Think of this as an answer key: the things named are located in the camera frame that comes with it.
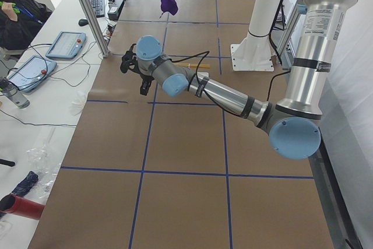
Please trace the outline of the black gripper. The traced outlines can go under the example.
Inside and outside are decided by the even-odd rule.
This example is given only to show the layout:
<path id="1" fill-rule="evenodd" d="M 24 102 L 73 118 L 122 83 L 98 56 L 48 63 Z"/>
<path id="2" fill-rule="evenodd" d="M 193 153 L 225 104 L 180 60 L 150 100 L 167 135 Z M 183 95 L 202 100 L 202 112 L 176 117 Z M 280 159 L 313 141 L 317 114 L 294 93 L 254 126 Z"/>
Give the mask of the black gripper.
<path id="1" fill-rule="evenodd" d="M 130 70 L 133 73 L 139 74 L 140 77 L 143 79 L 140 86 L 140 94 L 147 95 L 148 90 L 150 89 L 151 84 L 154 81 L 154 78 L 140 71 L 136 53 L 133 51 L 135 45 L 136 44 L 132 44 L 129 50 L 127 50 L 125 55 L 122 57 L 120 71 L 122 73 L 127 73 Z"/>

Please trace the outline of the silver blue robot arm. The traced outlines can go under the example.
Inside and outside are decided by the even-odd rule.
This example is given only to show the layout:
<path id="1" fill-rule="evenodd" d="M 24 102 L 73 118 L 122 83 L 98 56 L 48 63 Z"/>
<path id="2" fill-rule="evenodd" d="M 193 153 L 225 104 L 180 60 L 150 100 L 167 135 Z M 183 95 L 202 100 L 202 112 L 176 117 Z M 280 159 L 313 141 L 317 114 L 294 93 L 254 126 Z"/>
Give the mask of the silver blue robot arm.
<path id="1" fill-rule="evenodd" d="M 225 112 L 251 121 L 264 131 L 271 147 L 288 159 L 305 159 L 320 147 L 321 94 L 331 69 L 346 12 L 358 0 L 297 0 L 305 15 L 294 59 L 286 72 L 284 97 L 271 103 L 249 95 L 250 87 L 263 91 L 277 68 L 271 60 L 273 21 L 283 0 L 255 0 L 247 34 L 230 46 L 224 74 L 214 76 L 174 62 L 153 36 L 143 36 L 122 57 L 122 73 L 142 79 L 140 93 L 147 95 L 157 83 L 171 97 L 182 92 L 206 99 Z"/>

